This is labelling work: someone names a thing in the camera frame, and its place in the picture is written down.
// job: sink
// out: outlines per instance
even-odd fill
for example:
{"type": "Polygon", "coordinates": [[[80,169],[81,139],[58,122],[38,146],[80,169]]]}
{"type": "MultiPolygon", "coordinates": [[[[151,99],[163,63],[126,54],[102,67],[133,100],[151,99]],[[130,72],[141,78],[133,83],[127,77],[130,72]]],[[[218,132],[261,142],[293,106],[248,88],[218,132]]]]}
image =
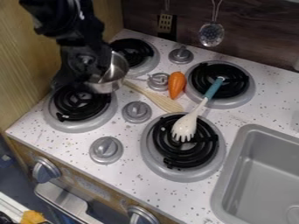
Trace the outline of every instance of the sink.
{"type": "Polygon", "coordinates": [[[243,126],[211,206],[225,224],[298,224],[299,139],[260,125],[243,126]]]}

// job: saucepan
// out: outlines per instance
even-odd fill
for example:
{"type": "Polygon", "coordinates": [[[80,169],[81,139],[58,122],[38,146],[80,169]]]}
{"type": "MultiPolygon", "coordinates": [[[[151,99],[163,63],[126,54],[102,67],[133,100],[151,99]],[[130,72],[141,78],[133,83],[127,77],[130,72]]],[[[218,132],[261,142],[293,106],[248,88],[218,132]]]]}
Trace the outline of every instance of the saucepan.
{"type": "Polygon", "coordinates": [[[112,52],[110,68],[102,75],[92,74],[85,82],[94,92],[109,94],[119,89],[129,70],[129,63],[118,52],[112,52]]]}

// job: stove knob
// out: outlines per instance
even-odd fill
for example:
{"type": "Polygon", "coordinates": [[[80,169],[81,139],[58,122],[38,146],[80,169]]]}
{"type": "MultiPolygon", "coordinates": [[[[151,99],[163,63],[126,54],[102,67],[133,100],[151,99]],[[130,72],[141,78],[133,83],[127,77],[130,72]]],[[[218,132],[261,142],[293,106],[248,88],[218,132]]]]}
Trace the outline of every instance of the stove knob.
{"type": "Polygon", "coordinates": [[[193,61],[193,53],[186,49],[184,45],[182,45],[179,49],[175,49],[170,52],[168,56],[169,60],[175,64],[188,64],[193,61]]]}
{"type": "Polygon", "coordinates": [[[140,206],[129,206],[129,224],[159,224],[158,219],[150,212],[140,206]]]}
{"type": "Polygon", "coordinates": [[[145,123],[151,118],[150,106],[142,101],[128,103],[122,109],[122,117],[128,123],[145,123]]]}
{"type": "Polygon", "coordinates": [[[148,78],[148,85],[153,90],[166,91],[169,77],[167,73],[154,73],[148,78]]]}
{"type": "Polygon", "coordinates": [[[61,172],[57,166],[44,157],[37,157],[33,168],[32,176],[40,183],[44,184],[51,179],[57,179],[61,172]]]}
{"type": "Polygon", "coordinates": [[[95,140],[89,149],[90,158],[102,165],[109,165],[116,162],[122,156],[122,153],[122,143],[111,136],[95,140]]]}

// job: blue handle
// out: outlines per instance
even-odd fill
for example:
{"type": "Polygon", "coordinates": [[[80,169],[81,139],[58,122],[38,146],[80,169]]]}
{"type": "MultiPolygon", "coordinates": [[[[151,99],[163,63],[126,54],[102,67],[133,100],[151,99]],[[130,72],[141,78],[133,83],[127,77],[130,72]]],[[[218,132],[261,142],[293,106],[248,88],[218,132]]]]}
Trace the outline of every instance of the blue handle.
{"type": "Polygon", "coordinates": [[[221,87],[224,80],[225,78],[218,77],[217,80],[214,81],[213,84],[206,91],[204,97],[208,98],[208,100],[210,101],[213,98],[213,96],[216,94],[217,90],[221,87]]]}

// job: oven handle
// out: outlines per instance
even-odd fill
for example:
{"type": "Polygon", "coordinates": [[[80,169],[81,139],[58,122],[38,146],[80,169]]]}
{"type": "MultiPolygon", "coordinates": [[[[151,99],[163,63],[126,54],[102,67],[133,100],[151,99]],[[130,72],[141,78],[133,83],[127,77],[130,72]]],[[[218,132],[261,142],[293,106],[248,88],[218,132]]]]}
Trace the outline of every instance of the oven handle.
{"type": "Polygon", "coordinates": [[[80,223],[104,224],[87,214],[87,202],[51,182],[38,184],[35,194],[46,203],[80,223]]]}

